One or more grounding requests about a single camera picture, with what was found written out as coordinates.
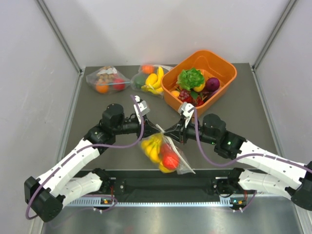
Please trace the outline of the fake yellow banana bunch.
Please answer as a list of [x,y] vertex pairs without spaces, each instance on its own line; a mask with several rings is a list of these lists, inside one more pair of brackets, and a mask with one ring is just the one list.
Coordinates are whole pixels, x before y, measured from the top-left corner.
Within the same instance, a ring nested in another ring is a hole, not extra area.
[[162,145],[162,134],[154,134],[141,142],[141,149],[153,163],[160,163],[160,147]]

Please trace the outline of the polka dot zip bag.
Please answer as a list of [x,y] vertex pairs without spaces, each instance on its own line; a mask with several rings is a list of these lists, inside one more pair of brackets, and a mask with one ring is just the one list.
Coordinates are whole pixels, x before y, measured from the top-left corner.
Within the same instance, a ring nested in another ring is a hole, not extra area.
[[142,152],[164,174],[176,172],[179,175],[194,174],[184,153],[173,140],[164,135],[164,130],[157,124],[159,133],[144,138],[140,143]]

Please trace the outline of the fake red tomato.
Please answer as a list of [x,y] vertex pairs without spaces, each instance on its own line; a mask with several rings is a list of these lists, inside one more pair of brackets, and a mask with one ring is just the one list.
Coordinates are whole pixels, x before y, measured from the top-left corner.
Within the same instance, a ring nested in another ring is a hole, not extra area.
[[162,165],[169,169],[175,170],[180,164],[179,156],[174,152],[169,144],[163,143],[160,147],[160,154],[162,157]]

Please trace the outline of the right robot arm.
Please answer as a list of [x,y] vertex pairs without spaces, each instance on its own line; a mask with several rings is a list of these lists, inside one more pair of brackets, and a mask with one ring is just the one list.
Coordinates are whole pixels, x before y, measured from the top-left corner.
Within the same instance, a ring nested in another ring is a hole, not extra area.
[[224,166],[238,162],[261,171],[232,170],[227,180],[231,192],[245,190],[271,193],[287,198],[305,210],[312,209],[312,164],[287,160],[254,145],[244,137],[228,131],[226,123],[218,115],[206,115],[201,125],[197,120],[188,123],[182,117],[164,134],[182,144],[193,139],[198,145],[203,142],[213,145],[215,153],[229,159]]

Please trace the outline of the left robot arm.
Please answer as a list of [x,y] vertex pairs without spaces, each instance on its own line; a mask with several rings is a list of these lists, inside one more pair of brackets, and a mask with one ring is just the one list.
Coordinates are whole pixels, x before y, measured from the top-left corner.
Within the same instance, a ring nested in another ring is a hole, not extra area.
[[35,217],[49,222],[72,201],[92,192],[103,194],[109,191],[110,178],[100,168],[84,177],[73,178],[107,149],[131,148],[142,138],[159,132],[147,118],[150,111],[147,103],[138,96],[134,97],[134,102],[134,118],[125,118],[121,105],[109,105],[100,122],[87,132],[67,156],[39,177],[31,176],[25,181],[26,219],[31,220],[29,212],[34,211]]

